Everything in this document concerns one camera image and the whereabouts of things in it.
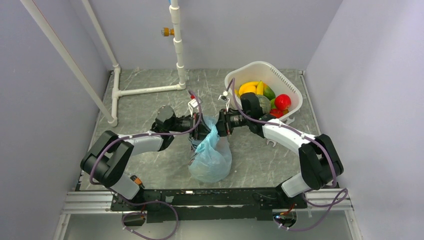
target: gray floor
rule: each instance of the gray floor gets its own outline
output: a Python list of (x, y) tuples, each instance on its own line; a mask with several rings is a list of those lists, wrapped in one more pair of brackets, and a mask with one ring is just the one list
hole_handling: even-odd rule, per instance
[[(187, 89), (192, 89), (203, 100), (202, 111), (207, 116), (217, 116), (224, 104), (218, 96), (224, 90), (224, 78), (233, 69), (191, 69), (187, 71)], [(317, 135), (311, 105), (305, 87), (296, 69), (280, 70), (302, 93), (303, 105), (292, 116), (290, 125), (305, 133)], [(120, 76), (121, 90), (159, 87), (178, 83), (173, 69), (123, 70)], [(111, 109), (113, 76), (105, 93), (105, 105)], [(106, 130), (118, 134), (146, 132), (155, 120), (162, 105), (171, 105), (177, 116), (190, 114), (186, 90), (124, 96), (118, 102), (118, 126), (111, 127), (102, 116), (98, 122), (95, 139)], [(229, 175), (216, 183), (203, 183), (191, 177), (188, 170), (190, 143), (186, 135), (176, 136), (172, 144), (161, 152), (147, 152), (133, 156), (126, 171), (137, 175), (148, 189), (189, 188), (250, 188), (274, 187), (300, 170), (297, 155), (287, 148), (266, 145), (266, 140), (252, 134), (247, 127), (237, 128), (229, 138), (232, 166)], [(100, 190), (91, 185), (84, 174), (81, 190)]]

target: orange connector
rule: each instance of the orange connector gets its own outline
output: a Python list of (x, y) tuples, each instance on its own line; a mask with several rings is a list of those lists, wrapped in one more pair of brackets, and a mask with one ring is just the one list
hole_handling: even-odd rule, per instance
[(168, 37), (169, 35), (172, 35), (172, 36), (174, 36), (174, 29), (169, 29), (169, 28), (167, 28), (167, 27), (164, 27), (163, 29), (162, 29), (162, 36), (164, 36), (164, 37)]

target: lavender wall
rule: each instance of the lavender wall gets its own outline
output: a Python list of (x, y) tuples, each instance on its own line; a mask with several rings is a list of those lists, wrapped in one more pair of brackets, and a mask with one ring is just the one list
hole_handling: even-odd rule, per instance
[[(185, 66), (240, 68), (266, 61), (305, 69), (342, 0), (179, 0)], [(126, 69), (175, 68), (167, 0), (90, 0)], [(102, 59), (112, 64), (80, 0), (72, 1)]]
[[(98, 94), (108, 72), (68, 0), (36, 0)], [(98, 109), (20, 1), (0, 6), (1, 239), (52, 239)]]
[(422, 239), (424, 2), (344, 0), (306, 70), (364, 239)]

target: cable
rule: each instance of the cable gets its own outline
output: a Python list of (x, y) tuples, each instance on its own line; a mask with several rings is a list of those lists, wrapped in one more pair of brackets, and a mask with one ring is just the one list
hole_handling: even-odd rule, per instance
[(121, 194), (119, 194), (116, 191), (114, 191), (113, 189), (111, 189), (111, 188), (107, 188), (107, 189), (110, 190), (110, 191), (112, 191), (112, 192), (114, 192), (114, 193), (116, 193), (128, 205), (132, 205), (132, 206), (145, 206), (147, 204), (163, 204), (163, 205), (168, 206), (173, 211), (173, 213), (175, 214), (175, 227), (173, 228), (172, 232), (168, 236), (166, 236), (164, 238), (150, 238), (148, 236), (145, 236), (145, 235), (143, 235), (143, 234), (141, 234), (141, 233), (139, 233), (137, 231), (134, 231), (134, 230), (130, 229), (129, 227), (125, 226), (125, 218), (127, 218), (128, 216), (133, 216), (133, 215), (146, 216), (146, 213), (142, 213), (142, 212), (130, 212), (130, 213), (125, 214), (122, 217), (122, 220), (121, 220), (122, 226), (123, 226), (122, 230), (127, 230), (127, 231), (131, 232), (132, 234), (135, 234), (135, 235), (137, 235), (137, 236), (139, 236), (141, 238), (147, 239), (147, 240), (166, 240), (166, 239), (169, 239), (170, 237), (172, 237), (172, 235), (174, 235), (175, 232), (177, 231), (178, 225), (179, 225), (178, 214), (177, 214), (177, 211), (175, 210), (175, 208), (171, 204), (169, 204), (167, 202), (164, 202), (164, 201), (147, 201), (147, 202), (142, 202), (142, 203), (133, 203), (133, 202), (130, 202), (128, 199), (126, 199)]
[[(201, 105), (200, 105), (200, 101), (199, 101), (199, 98), (197, 97), (197, 95), (193, 92), (193, 91), (191, 91), (191, 90), (189, 90), (188, 91), (191, 95), (193, 95), (194, 96), (194, 99), (196, 99), (196, 102), (197, 102), (197, 106), (198, 106), (198, 109), (199, 109), (199, 115), (200, 115), (200, 118), (199, 118), (199, 120), (196, 122), (196, 124), (191, 128), (191, 129), (189, 129), (189, 130), (187, 130), (187, 131), (183, 131), (183, 132), (174, 132), (174, 133), (138, 133), (138, 134), (133, 134), (133, 135), (128, 135), (128, 136), (124, 136), (124, 137), (120, 137), (120, 138), (118, 138), (118, 139), (116, 139), (116, 140), (114, 140), (114, 141), (112, 141), (111, 143), (109, 143), (109, 145), (107, 145), (106, 146), (106, 148), (100, 153), (100, 155), (98, 156), (98, 158), (96, 159), (96, 161), (95, 161), (95, 163), (94, 163), (94, 165), (93, 165), (93, 167), (92, 167), (92, 169), (91, 169), (91, 172), (90, 172), (90, 177), (89, 177), (89, 181), (90, 181), (90, 183), (92, 184), (92, 185), (101, 185), (101, 183), (99, 183), (99, 182), (94, 182), (93, 181), (93, 178), (94, 178), (94, 172), (95, 172), (95, 170), (96, 170), (96, 168), (97, 168), (97, 166), (99, 165), (99, 162), (100, 162), (100, 160), (103, 158), (103, 156), (106, 154), (106, 152), (114, 145), (114, 144), (116, 144), (116, 143), (118, 143), (118, 142), (120, 142), (120, 141), (122, 141), (122, 140), (127, 140), (127, 139), (130, 139), (130, 138), (140, 138), (140, 137), (147, 137), (147, 136), (171, 136), (171, 135), (183, 135), (183, 134), (188, 134), (188, 133), (190, 133), (190, 132), (192, 132), (193, 130), (195, 130), (198, 126), (199, 126), (199, 124), (200, 124), (200, 122), (203, 120), (203, 115), (202, 115), (202, 107), (201, 107)], [(169, 203), (167, 203), (167, 202), (164, 202), (164, 201), (148, 201), (148, 202), (143, 202), (143, 203), (132, 203), (132, 202), (130, 202), (128, 199), (126, 199), (124, 196), (122, 196), (121, 194), (119, 194), (119, 193), (117, 193), (116, 191), (114, 191), (113, 189), (111, 189), (111, 188), (107, 188), (108, 190), (110, 190), (111, 192), (114, 192), (114, 193), (116, 193), (117, 195), (119, 195), (121, 198), (122, 198), (122, 200), (124, 201), (124, 202), (126, 202), (127, 204), (129, 204), (129, 205), (132, 205), (132, 206), (145, 206), (145, 205), (147, 205), (147, 204), (163, 204), (163, 205), (166, 205), (166, 206), (168, 206), (169, 208), (171, 208), (171, 210), (174, 212), (174, 214), (175, 214), (175, 227), (174, 227), (174, 229), (173, 229), (173, 231), (168, 235), (168, 236), (166, 236), (166, 237), (164, 237), (164, 238), (160, 238), (160, 239), (155, 239), (155, 238), (150, 238), (150, 237), (147, 237), (147, 236), (144, 236), (144, 235), (142, 235), (142, 234), (140, 234), (140, 233), (138, 233), (138, 232), (136, 232), (136, 231), (134, 231), (134, 230), (132, 230), (132, 229), (130, 229), (129, 227), (127, 227), (127, 226), (125, 226), (125, 223), (124, 223), (124, 220), (125, 220), (125, 218), (126, 217), (128, 217), (128, 216), (131, 216), (131, 215), (140, 215), (140, 216), (145, 216), (146, 214), (145, 213), (142, 213), (142, 212), (130, 212), (130, 213), (128, 213), (128, 214), (126, 214), (126, 215), (124, 215), (123, 217), (122, 217), (122, 225), (123, 225), (123, 230), (128, 230), (128, 231), (130, 231), (132, 234), (135, 234), (135, 235), (137, 235), (137, 236), (139, 236), (139, 237), (141, 237), (141, 238), (144, 238), (144, 239), (147, 239), (147, 240), (166, 240), (166, 239), (169, 239), (172, 235), (174, 235), (175, 234), (175, 232), (177, 231), (177, 228), (178, 228), (178, 214), (177, 214), (177, 211), (175, 210), (175, 208), (174, 207), (172, 207)]]
[[(292, 132), (296, 133), (299, 136), (302, 136), (301, 132), (299, 132), (296, 128), (291, 127), (289, 125), (279, 125), (278, 123), (275, 123), (275, 122), (261, 121), (261, 120), (254, 119), (254, 118), (251, 118), (250, 116), (246, 115), (246, 113), (244, 113), (242, 111), (239, 103), (236, 100), (236, 96), (235, 96), (236, 95), (236, 93), (235, 93), (235, 82), (236, 82), (236, 78), (235, 77), (233, 77), (231, 79), (231, 81), (229, 82), (229, 85), (232, 85), (232, 99), (234, 100), (234, 105), (236, 106), (237, 110), (240, 112), (241, 115), (243, 115), (243, 117), (245, 117), (246, 119), (248, 119), (248, 120), (250, 120), (252, 122), (255, 122), (255, 123), (264, 124), (264, 125), (265, 124), (268, 124), (268, 125), (274, 125), (274, 126), (278, 126), (278, 127), (281, 127), (281, 128), (285, 128), (285, 129), (291, 130)], [(334, 170), (334, 166), (333, 166), (333, 163), (331, 162), (331, 158), (330, 158), (329, 153), (327, 152), (327, 150), (319, 142), (315, 141), (314, 139), (312, 139), (312, 138), (310, 138), (308, 136), (304, 136), (304, 138), (306, 140), (312, 142), (316, 146), (318, 146), (318, 148), (321, 149), (322, 153), (325, 155), (325, 158), (327, 158), (328, 165), (330, 167), (331, 175), (332, 175), (332, 179), (333, 179), (331, 188), (336, 187), (336, 185), (337, 185), (336, 171)]]
[(293, 210), (294, 207), (295, 207), (295, 204), (293, 203), (287, 211), (281, 212), (280, 215), (285, 216), (285, 215), (289, 214)]
[(100, 153), (100, 155), (98, 156), (98, 158), (96, 159), (96, 161), (95, 161), (95, 163), (94, 163), (94, 165), (93, 165), (93, 167), (92, 167), (92, 169), (91, 169), (91, 172), (90, 172), (90, 178), (89, 178), (89, 181), (90, 181), (90, 183), (92, 184), (92, 185), (101, 185), (101, 183), (99, 183), (99, 182), (94, 182), (93, 181), (93, 178), (94, 178), (94, 172), (95, 172), (95, 170), (96, 170), (96, 168), (97, 168), (97, 166), (99, 165), (99, 163), (100, 163), (100, 160), (103, 158), (103, 156), (106, 154), (106, 152), (113, 146), (113, 145), (115, 145), (116, 143), (118, 143), (118, 142), (120, 142), (120, 141), (122, 141), (122, 140), (127, 140), (127, 139), (130, 139), (130, 138), (140, 138), (140, 137), (147, 137), (147, 136), (171, 136), (171, 135), (183, 135), (183, 134), (188, 134), (188, 133), (190, 133), (190, 132), (192, 132), (193, 130), (195, 130), (198, 126), (199, 126), (199, 124), (200, 124), (200, 122), (202, 121), (201, 119), (203, 119), (203, 116), (202, 116), (202, 107), (201, 107), (201, 105), (200, 105), (200, 101), (199, 101), (199, 98), (197, 97), (197, 95), (193, 92), (193, 91), (191, 91), (191, 90), (189, 90), (188, 91), (191, 95), (193, 95), (194, 96), (194, 99), (196, 99), (196, 102), (197, 102), (197, 106), (198, 106), (198, 108), (199, 108), (199, 115), (201, 116), (200, 118), (199, 118), (199, 120), (196, 122), (196, 124), (191, 128), (191, 129), (189, 129), (189, 130), (187, 130), (187, 131), (183, 131), (183, 132), (174, 132), (174, 133), (165, 133), (165, 132), (155, 132), (155, 133), (151, 133), (151, 134), (149, 134), (149, 133), (145, 133), (145, 132), (143, 132), (143, 133), (138, 133), (138, 134), (133, 134), (133, 135), (128, 135), (128, 136), (123, 136), (123, 137), (120, 137), (120, 138), (118, 138), (118, 139), (116, 139), (116, 140), (114, 140), (114, 141), (112, 141), (111, 143), (109, 143), (109, 145), (107, 145), (106, 146), (106, 148)]
[[(236, 100), (235, 82), (236, 82), (236, 78), (233, 77), (231, 79), (231, 81), (229, 82), (227, 89), (230, 89), (230, 86), (232, 86), (232, 99), (234, 100), (234, 105), (237, 108), (237, 110), (240, 112), (240, 114), (243, 115), (243, 117), (245, 117), (247, 120), (250, 120), (250, 121), (255, 122), (255, 123), (264, 124), (264, 125), (266, 125), (266, 124), (268, 124), (268, 125), (274, 125), (274, 126), (278, 126), (280, 128), (289, 129), (292, 132), (296, 133), (297, 135), (302, 136), (302, 134), (297, 129), (295, 129), (295, 128), (291, 127), (291, 126), (288, 126), (288, 125), (279, 125), (278, 123), (275, 123), (275, 122), (268, 122), (268, 121), (257, 120), (257, 119), (251, 118), (250, 116), (248, 116), (247, 114), (245, 114), (242, 111), (242, 109), (240, 108), (240, 105), (239, 105), (239, 103)], [(304, 138), (306, 140), (310, 141), (311, 143), (315, 144), (316, 146), (318, 146), (319, 149), (321, 149), (322, 153), (324, 154), (325, 158), (328, 161), (328, 165), (329, 165), (330, 170), (331, 170), (331, 175), (332, 175), (333, 181), (332, 181), (332, 185), (330, 186), (330, 188), (336, 187), (336, 185), (337, 185), (336, 171), (335, 171), (334, 166), (333, 166), (333, 163), (332, 163), (332, 161), (330, 159), (329, 153), (327, 152), (327, 150), (319, 142), (315, 141), (314, 139), (312, 139), (312, 138), (310, 138), (308, 136), (305, 136)], [(343, 192), (345, 193), (344, 196), (341, 197), (341, 199), (337, 200), (337, 198)], [(278, 224), (275, 221), (275, 219), (274, 219), (274, 222), (276, 222), (279, 225), (279, 227), (283, 227), (286, 230), (290, 230), (290, 231), (302, 232), (302, 231), (311, 230), (311, 229), (315, 228), (316, 226), (318, 226), (324, 220), (324, 218), (328, 215), (329, 211), (331, 210), (331, 208), (334, 205), (336, 205), (336, 204), (340, 203), (341, 201), (343, 201), (347, 196), (348, 196), (348, 189), (347, 188), (343, 188), (340, 192), (337, 193), (337, 195), (335, 196), (335, 198), (333, 199), (333, 201), (330, 204), (324, 204), (324, 205), (317, 205), (317, 204), (314, 204), (314, 203), (311, 204), (311, 202), (306, 199), (306, 202), (308, 204), (314, 206), (314, 207), (319, 207), (319, 208), (321, 208), (321, 207), (328, 207), (328, 209), (324, 213), (324, 215), (322, 215), (322, 217), (316, 223), (314, 223), (313, 225), (311, 225), (311, 226), (309, 226), (307, 228), (292, 229), (292, 228), (288, 228), (288, 227), (285, 227), (285, 226), (281, 226), (280, 224)]]
[(293, 229), (293, 228), (289, 228), (289, 227), (285, 227), (285, 226), (283, 226), (283, 225), (280, 225), (280, 223), (278, 223), (275, 219), (274, 219), (274, 222), (278, 225), (278, 227), (279, 228), (284, 228), (284, 229), (286, 229), (287, 231), (293, 231), (293, 232), (303, 232), (303, 231), (309, 231), (309, 230), (311, 230), (311, 229), (313, 229), (313, 228), (315, 228), (316, 226), (318, 226), (325, 218), (326, 218), (326, 216), (329, 214), (329, 212), (330, 212), (330, 210), (331, 210), (331, 208), (336, 204), (336, 199), (340, 196), (340, 194), (342, 194), (344, 192), (344, 196), (343, 197), (341, 197), (341, 199), (345, 199), (347, 196), (348, 196), (348, 189), (347, 188), (343, 188), (341, 191), (339, 191), (338, 193), (337, 193), (337, 195), (335, 196), (335, 198), (333, 199), (333, 201), (332, 201), (332, 203), (329, 205), (329, 207), (328, 207), (328, 209), (327, 209), (327, 211), (325, 211), (325, 213), (321, 216), (321, 218), (318, 220), (318, 221), (316, 221), (314, 224), (312, 224), (311, 226), (309, 226), (309, 227), (306, 227), (306, 228), (295, 228), (295, 229)]
[(257, 194), (257, 195), (259, 195), (259, 196), (261, 196), (261, 197), (263, 197), (263, 198), (265, 198), (265, 199), (269, 199), (269, 200), (277, 200), (277, 198), (276, 198), (276, 197), (265, 196), (265, 195), (263, 195), (263, 194), (260, 194), (259, 192), (254, 192), (254, 193), (252, 193), (252, 197), (253, 197), (253, 199), (255, 199), (255, 197), (253, 196), (254, 194)]

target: pvc pipe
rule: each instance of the pvc pipe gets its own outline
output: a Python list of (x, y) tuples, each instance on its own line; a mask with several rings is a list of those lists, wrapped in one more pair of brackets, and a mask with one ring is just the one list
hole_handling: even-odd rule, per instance
[(186, 71), (184, 70), (183, 61), (183, 41), (181, 39), (181, 28), (180, 28), (180, 6), (178, 6), (178, 0), (171, 0), (169, 6), (169, 13), (171, 14), (171, 21), (173, 24), (174, 38), (173, 44), (175, 46), (176, 53), (176, 69), (178, 70), (179, 85), (186, 88)]
[(158, 87), (149, 87), (149, 88), (142, 88), (142, 89), (134, 89), (134, 90), (124, 90), (120, 91), (120, 96), (128, 96), (128, 95), (135, 95), (135, 94), (147, 94), (147, 93), (157, 93), (157, 92), (164, 92), (164, 91), (170, 91), (170, 90), (183, 90), (186, 88), (186, 85), (171, 85), (171, 86), (158, 86)]
[(112, 61), (112, 65), (114, 68), (118, 67), (119, 64), (115, 58), (114, 53), (112, 52), (111, 46), (108, 43), (108, 40), (105, 37), (105, 34), (103, 33), (102, 28), (100, 27), (99, 21), (97, 21), (96, 15), (94, 14), (93, 8), (89, 3), (89, 0), (81, 0), (82, 4), (84, 5), (85, 10), (88, 13), (88, 16), (91, 19), (91, 22), (94, 25), (94, 28), (98, 34), (98, 37), (101, 40), (101, 43), (103, 44), (104, 49), (106, 49), (107, 55), (109, 56), (110, 60)]
[(178, 7), (178, 0), (170, 0), (170, 3), (174, 8)]
[(60, 56), (65, 61), (65, 63), (68, 65), (68, 67), (73, 72), (75, 77), (82, 84), (84, 89), (90, 95), (91, 99), (93, 99), (93, 101), (95, 102), (97, 107), (100, 109), (101, 113), (105, 116), (107, 121), (112, 125), (115, 124), (115, 122), (117, 124), (118, 122), (116, 121), (116, 119), (114, 119), (112, 117), (112, 115), (109, 113), (108, 109), (103, 104), (102, 100), (99, 98), (99, 96), (97, 96), (96, 92), (94, 91), (94, 89), (90, 85), (86, 76), (84, 76), (83, 72), (78, 67), (77, 63), (72, 58), (71, 54), (68, 52), (66, 47), (63, 45), (62, 41), (59, 39), (58, 35), (56, 35), (55, 31), (50, 26), (49, 22), (47, 22), (46, 18), (43, 16), (40, 9), (37, 7), (36, 3), (33, 0), (20, 0), (20, 2), (26, 8), (28, 13), (32, 16), (32, 18), (38, 24), (38, 26), (41, 28), (42, 32), (45, 34), (45, 36), (48, 38), (48, 40), (54, 46), (56, 51), (60, 54)]
[(118, 124), (118, 99), (119, 99), (119, 80), (120, 80), (121, 68), (115, 67), (113, 70), (113, 88), (112, 88), (112, 118), (116, 120)]

